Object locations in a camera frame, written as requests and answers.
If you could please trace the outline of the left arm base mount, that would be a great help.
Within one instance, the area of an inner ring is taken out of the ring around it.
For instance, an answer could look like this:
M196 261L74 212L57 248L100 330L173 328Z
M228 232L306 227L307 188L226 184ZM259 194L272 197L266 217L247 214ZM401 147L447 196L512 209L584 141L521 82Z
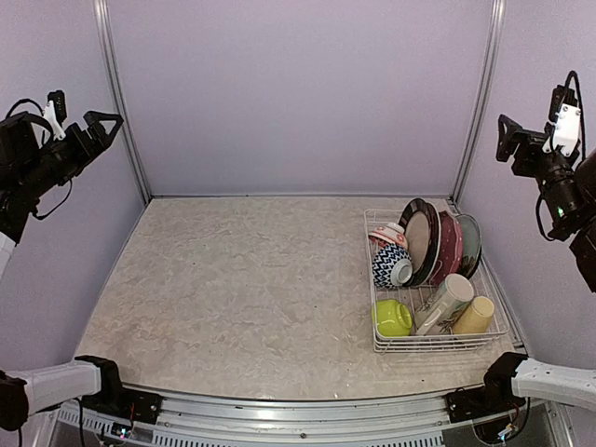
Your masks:
M134 423L155 425L163 398L156 394L123 387L112 395L97 393L82 398L83 407Z

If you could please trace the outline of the black rimmed striped plate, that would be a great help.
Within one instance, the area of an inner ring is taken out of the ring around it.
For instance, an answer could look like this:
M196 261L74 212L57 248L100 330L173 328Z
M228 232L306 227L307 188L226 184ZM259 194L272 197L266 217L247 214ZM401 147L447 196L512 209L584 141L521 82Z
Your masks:
M399 225L405 230L413 273L404 284L406 288L427 283L439 258L440 216L434 205L423 198L412 199L404 208Z

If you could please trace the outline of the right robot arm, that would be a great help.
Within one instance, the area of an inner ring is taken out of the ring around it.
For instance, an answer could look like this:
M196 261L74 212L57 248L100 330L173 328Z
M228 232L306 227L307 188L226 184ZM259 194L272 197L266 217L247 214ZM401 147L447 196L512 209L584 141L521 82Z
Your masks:
M570 250L579 273L595 291L595 155L586 156L582 111L564 105L549 114L545 130L523 128L511 118L498 117L495 158L513 160L513 174L536 180L539 202L547 204L552 220L551 241L574 240ZM539 398L595 410L595 371L564 367L508 352L484 375L476 403L496 413L514 399Z

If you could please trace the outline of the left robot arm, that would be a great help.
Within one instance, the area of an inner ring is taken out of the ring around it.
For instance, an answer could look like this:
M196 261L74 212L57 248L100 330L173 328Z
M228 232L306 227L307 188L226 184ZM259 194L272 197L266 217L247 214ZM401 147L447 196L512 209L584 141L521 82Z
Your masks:
M1 265L20 243L29 218L50 189L78 176L110 148L123 124L118 114L85 113L86 129L60 130L39 115L21 112L1 122ZM20 429L27 419L75 398L89 397L112 414L123 413L130 394L116 364L83 356L54 367L1 373L1 427Z

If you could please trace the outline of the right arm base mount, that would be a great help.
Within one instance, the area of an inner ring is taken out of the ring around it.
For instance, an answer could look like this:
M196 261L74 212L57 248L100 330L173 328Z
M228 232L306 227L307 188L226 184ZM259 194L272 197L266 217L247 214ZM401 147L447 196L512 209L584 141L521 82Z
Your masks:
M491 395L484 386L457 388L445 396L446 410L452 424L487 417L502 412L519 410L525 398Z

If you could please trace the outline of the pink polka dot plate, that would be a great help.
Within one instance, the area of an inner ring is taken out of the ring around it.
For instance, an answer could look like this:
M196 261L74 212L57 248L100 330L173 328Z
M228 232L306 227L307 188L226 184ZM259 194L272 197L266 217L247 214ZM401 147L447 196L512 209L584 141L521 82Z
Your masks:
M440 250L429 283L439 286L450 274L458 271L463 258L463 232L461 224L448 211L440 212Z

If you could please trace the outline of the light blue floral plate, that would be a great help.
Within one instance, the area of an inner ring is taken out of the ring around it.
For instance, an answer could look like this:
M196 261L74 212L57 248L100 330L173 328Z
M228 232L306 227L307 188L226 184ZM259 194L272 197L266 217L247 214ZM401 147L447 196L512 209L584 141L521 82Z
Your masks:
M481 258L481 228L474 217L469 214L456 216L462 229L463 253L457 273L471 278L476 272Z

